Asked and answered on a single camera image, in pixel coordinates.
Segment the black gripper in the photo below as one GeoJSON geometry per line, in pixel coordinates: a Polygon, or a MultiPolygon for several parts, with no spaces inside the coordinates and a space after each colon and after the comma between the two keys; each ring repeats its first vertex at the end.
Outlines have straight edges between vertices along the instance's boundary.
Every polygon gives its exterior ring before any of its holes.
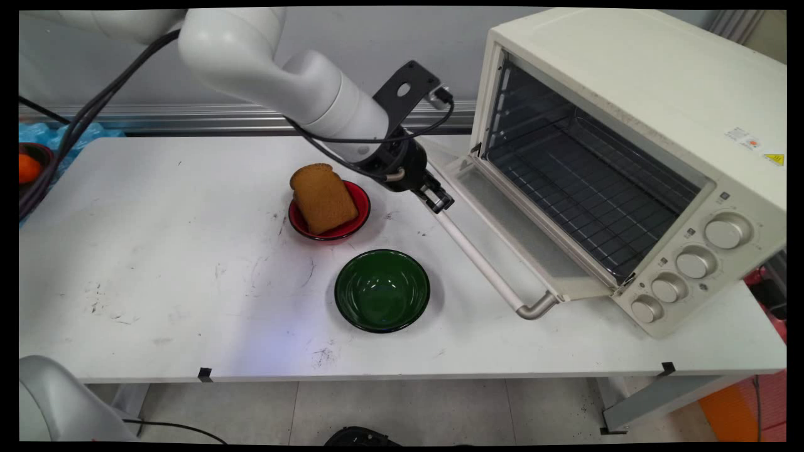
{"type": "Polygon", "coordinates": [[[361,169],[380,176],[397,176],[404,171],[399,180],[388,181],[383,178],[379,184],[392,192],[413,191],[433,214],[450,208],[454,198],[427,171],[425,149],[413,138],[404,139],[401,135],[394,138],[396,140],[379,145],[370,157],[364,158],[361,169]]]}

